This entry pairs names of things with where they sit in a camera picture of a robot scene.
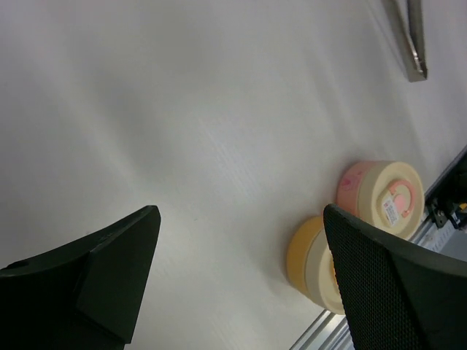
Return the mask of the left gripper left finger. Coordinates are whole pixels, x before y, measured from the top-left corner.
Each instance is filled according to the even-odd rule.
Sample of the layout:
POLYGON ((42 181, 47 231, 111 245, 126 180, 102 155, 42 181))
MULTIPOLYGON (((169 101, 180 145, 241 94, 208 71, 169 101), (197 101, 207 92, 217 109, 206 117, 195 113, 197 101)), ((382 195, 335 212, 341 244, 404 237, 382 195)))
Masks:
POLYGON ((2 349, 124 349, 132 342, 161 226, 145 206, 1 269, 2 349))

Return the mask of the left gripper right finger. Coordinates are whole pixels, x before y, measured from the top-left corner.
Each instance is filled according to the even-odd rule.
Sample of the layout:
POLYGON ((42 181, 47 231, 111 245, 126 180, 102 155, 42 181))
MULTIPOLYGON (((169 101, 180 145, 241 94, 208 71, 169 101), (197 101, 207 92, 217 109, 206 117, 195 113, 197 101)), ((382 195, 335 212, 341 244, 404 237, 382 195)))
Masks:
POLYGON ((466 262, 335 204, 324 208, 323 222, 356 349, 466 348, 466 262))

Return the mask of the cream lid orange handle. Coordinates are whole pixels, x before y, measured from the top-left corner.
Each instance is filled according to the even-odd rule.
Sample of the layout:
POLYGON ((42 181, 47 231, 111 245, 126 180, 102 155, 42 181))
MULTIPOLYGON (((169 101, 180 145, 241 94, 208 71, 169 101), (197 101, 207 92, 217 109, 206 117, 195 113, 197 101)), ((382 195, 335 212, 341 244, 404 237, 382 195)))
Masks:
POLYGON ((314 238, 307 255, 305 282, 314 303, 335 314, 344 314, 333 258, 323 228, 314 238))

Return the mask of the cream lid pink handle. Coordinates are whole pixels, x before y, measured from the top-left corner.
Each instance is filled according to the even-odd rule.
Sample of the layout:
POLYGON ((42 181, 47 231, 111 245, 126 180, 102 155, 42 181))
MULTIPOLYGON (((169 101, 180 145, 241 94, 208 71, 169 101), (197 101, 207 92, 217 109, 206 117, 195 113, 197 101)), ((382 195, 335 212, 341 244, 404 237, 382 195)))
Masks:
POLYGON ((358 217, 402 239, 410 238, 424 212, 419 174, 408 163, 374 161, 358 194, 358 217))

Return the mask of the orange lunch bowl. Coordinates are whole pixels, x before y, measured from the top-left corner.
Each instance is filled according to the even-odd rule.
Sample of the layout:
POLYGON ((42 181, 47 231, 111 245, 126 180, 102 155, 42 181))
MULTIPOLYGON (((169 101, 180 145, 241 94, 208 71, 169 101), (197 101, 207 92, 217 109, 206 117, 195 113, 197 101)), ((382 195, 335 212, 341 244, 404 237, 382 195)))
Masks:
POLYGON ((306 286, 306 262, 309 250, 322 229, 321 216, 309 218, 293 234, 287 247, 285 259, 287 277, 290 283, 309 299, 312 297, 306 286))

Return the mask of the pink lunch bowl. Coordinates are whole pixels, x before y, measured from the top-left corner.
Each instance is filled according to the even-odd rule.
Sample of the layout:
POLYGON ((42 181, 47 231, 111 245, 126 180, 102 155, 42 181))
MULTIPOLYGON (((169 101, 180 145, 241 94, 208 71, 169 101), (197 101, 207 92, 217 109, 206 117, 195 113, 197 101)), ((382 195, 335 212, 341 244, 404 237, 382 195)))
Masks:
POLYGON ((336 204, 359 217, 360 191, 370 179, 376 178, 387 164, 387 161, 360 161, 350 166, 339 180, 336 204))

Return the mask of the metal tongs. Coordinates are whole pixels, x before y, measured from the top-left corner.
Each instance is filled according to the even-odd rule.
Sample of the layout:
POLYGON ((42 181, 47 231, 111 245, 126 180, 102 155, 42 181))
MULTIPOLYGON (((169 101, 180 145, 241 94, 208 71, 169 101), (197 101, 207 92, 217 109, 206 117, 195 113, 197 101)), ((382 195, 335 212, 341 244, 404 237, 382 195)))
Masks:
POLYGON ((382 1, 391 31, 410 82, 422 82, 428 79, 425 57, 425 37, 422 14, 422 1, 406 1, 407 23, 404 22, 401 8, 397 1, 382 1))

